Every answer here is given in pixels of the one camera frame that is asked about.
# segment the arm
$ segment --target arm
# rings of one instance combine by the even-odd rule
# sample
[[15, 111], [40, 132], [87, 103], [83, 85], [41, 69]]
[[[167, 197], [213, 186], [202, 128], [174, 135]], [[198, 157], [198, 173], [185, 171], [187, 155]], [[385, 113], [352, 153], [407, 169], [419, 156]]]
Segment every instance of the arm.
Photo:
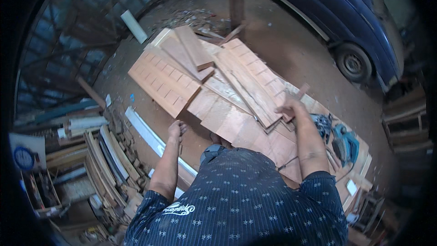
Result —
[[150, 179], [149, 190], [163, 195], [171, 203], [174, 199], [176, 183], [178, 181], [178, 152], [182, 141], [182, 134], [188, 126], [177, 120], [168, 128], [169, 138], [160, 161]]
[[296, 99], [289, 99], [287, 104], [277, 108], [276, 112], [281, 113], [284, 110], [290, 109], [295, 112], [297, 121], [298, 158], [302, 179], [320, 170], [329, 173], [325, 144], [305, 105]]

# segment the person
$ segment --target person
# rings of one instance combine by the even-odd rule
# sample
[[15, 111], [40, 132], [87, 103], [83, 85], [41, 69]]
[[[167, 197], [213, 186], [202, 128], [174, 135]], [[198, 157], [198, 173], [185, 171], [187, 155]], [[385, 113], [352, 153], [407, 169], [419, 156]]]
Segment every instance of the person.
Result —
[[173, 202], [178, 145], [187, 125], [177, 120], [124, 238], [125, 245], [345, 245], [347, 223], [325, 144], [304, 104], [291, 100], [303, 182], [289, 188], [266, 156], [215, 144], [201, 156], [190, 188]]

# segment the navy patterned shirt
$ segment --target navy patterned shirt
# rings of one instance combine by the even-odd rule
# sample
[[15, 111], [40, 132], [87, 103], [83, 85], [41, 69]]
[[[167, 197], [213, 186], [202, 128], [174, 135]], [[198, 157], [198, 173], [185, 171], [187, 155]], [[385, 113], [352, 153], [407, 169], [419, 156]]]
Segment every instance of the navy patterned shirt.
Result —
[[345, 245], [347, 223], [335, 178], [310, 174], [298, 190], [274, 163], [248, 149], [225, 149], [200, 166], [176, 202], [149, 190], [124, 245]]

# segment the concrete floor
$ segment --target concrete floor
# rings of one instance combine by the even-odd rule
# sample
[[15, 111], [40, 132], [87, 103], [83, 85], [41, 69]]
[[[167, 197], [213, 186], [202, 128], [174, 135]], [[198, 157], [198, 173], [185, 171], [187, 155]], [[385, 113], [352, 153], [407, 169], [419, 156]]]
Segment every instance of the concrete floor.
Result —
[[[153, 36], [165, 26], [163, 21], [173, 19], [175, 11], [205, 9], [215, 14], [219, 21], [217, 30], [225, 34], [226, 19], [229, 17], [228, 0], [164, 0], [140, 21], [146, 33]], [[374, 183], [374, 188], [387, 197], [399, 193], [399, 166], [387, 143], [384, 130], [379, 121], [381, 115], [381, 95], [371, 98], [363, 90], [350, 84], [340, 73], [324, 44], [298, 20], [282, 10], [270, 0], [246, 0], [245, 6], [248, 27], [246, 44], [267, 62], [267, 65], [296, 86], [308, 83], [309, 95], [318, 100], [333, 114], [341, 118], [370, 146], [372, 164], [366, 176]], [[129, 105], [135, 107], [138, 114], [164, 141], [167, 140], [167, 128], [173, 119], [127, 75], [151, 40], [139, 44], [136, 39], [123, 40], [116, 54], [106, 64], [99, 75], [94, 88], [113, 100], [112, 110], [124, 116]], [[186, 120], [192, 129], [182, 142], [182, 158], [198, 168], [201, 152], [210, 144], [208, 131], [188, 112], [181, 119]], [[140, 139], [134, 128], [130, 132], [135, 138], [135, 147], [141, 161], [154, 167], [158, 156]]]

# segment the car wheel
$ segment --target car wheel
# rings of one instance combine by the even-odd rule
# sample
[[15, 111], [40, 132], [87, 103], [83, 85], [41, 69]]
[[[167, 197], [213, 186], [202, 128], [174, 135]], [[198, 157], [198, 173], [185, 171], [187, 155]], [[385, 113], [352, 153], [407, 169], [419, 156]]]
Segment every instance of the car wheel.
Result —
[[342, 44], [335, 49], [335, 62], [349, 81], [366, 83], [372, 75], [372, 63], [367, 54], [354, 44]]

